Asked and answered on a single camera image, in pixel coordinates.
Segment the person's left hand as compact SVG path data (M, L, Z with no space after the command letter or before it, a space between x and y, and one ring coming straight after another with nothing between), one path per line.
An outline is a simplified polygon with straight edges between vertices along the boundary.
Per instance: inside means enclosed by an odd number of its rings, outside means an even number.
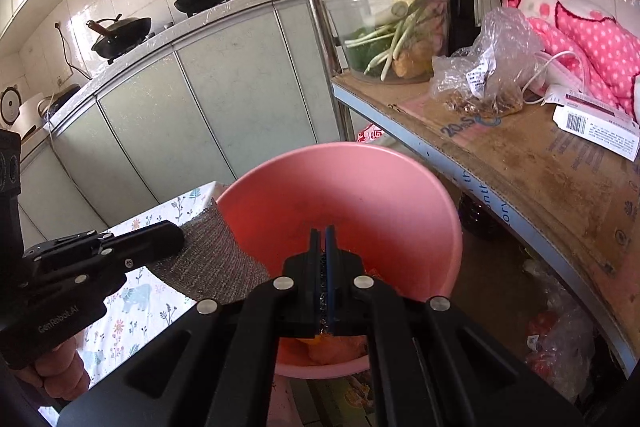
M77 348L77 338L70 337L32 365L11 373L24 383L42 389L52 399L74 401L90 386L89 374Z

